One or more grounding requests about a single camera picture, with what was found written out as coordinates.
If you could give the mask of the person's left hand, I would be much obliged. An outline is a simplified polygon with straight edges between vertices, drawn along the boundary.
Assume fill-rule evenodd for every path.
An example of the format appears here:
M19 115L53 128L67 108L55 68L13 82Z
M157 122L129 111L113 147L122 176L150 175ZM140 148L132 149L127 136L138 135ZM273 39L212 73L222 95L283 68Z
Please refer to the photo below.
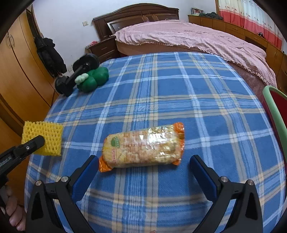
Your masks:
M24 232L26 228L25 209L18 204L18 199L9 186L4 186L1 189L1 195L8 198L5 207L1 206L1 210L9 216L10 225L18 232Z

